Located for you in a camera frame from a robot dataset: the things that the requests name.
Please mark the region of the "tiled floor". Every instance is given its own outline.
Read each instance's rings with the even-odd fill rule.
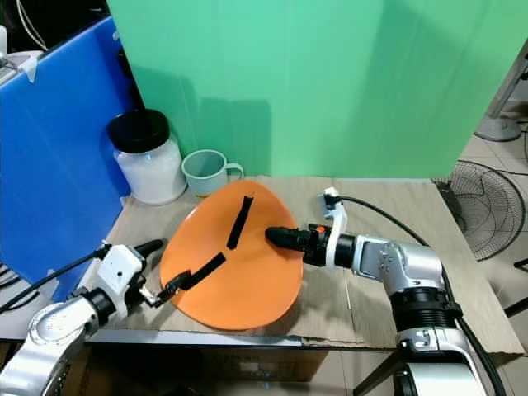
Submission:
[[[524,136],[509,143],[492,143],[473,136],[461,159],[483,163],[496,169],[528,172],[523,139]],[[513,181],[519,186],[528,207],[528,177],[513,177]],[[528,257],[526,245],[528,245],[528,224],[525,224],[519,238],[505,252],[480,263],[503,307],[528,295],[528,273],[515,270],[512,266],[514,261]],[[528,351],[528,311],[511,318],[511,323]],[[351,396],[354,387],[386,356],[385,353],[331,351],[311,383],[226,382],[215,384],[214,389],[208,389],[209,392],[204,394]],[[528,357],[522,357],[499,368],[508,395],[528,394],[526,373],[528,373]],[[489,382],[487,380],[484,382],[489,389]],[[394,394],[392,380],[388,379],[369,396],[392,394]]]

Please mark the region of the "wall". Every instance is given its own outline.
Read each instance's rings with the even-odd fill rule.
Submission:
[[[250,174],[449,173],[527,36],[525,0],[109,0],[183,153]]]

